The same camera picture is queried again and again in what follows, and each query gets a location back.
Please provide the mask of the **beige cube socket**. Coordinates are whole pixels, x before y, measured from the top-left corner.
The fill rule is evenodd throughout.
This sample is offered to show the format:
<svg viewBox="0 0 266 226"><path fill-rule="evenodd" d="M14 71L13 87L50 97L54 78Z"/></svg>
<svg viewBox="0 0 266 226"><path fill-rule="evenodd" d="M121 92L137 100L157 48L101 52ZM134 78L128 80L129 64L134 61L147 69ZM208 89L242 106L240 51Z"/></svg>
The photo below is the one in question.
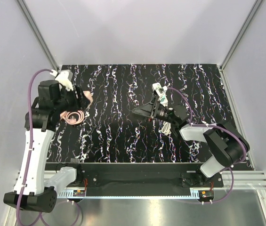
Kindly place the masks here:
<svg viewBox="0 0 266 226"><path fill-rule="evenodd" d="M83 94L84 94L84 96L88 99L88 100L92 100L92 101L94 101L94 99L93 99L93 96L92 96L92 94L91 94L91 92L90 91L83 91Z"/></svg>

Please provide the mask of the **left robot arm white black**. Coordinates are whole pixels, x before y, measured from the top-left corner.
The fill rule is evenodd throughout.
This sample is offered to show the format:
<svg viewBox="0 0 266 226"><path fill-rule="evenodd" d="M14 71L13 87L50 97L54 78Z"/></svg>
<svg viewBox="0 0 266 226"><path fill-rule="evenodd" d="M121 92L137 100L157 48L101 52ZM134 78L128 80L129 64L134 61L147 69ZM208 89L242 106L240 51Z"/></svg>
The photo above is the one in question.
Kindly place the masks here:
<svg viewBox="0 0 266 226"><path fill-rule="evenodd" d="M42 81L38 96L29 101L25 115L25 150L18 180L3 202L13 208L50 213L57 195L67 185L80 186L84 175L73 167L63 167L45 180L45 165L51 139L64 112L82 113L91 101L80 86L68 88L56 80Z"/></svg>

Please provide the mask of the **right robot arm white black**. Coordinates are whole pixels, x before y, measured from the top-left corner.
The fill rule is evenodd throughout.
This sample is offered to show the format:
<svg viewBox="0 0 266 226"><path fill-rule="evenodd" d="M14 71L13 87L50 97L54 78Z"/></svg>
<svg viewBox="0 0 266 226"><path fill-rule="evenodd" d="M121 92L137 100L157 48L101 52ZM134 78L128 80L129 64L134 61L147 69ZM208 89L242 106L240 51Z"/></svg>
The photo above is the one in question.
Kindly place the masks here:
<svg viewBox="0 0 266 226"><path fill-rule="evenodd" d="M170 123L170 131L184 141L205 142L211 157L197 170L195 175L197 184L208 186L213 176L221 170L231 167L245 160L250 150L249 143L227 121L214 124L190 124L187 110L183 104L172 109L163 106L158 97L132 110L133 115L144 121L153 119Z"/></svg>

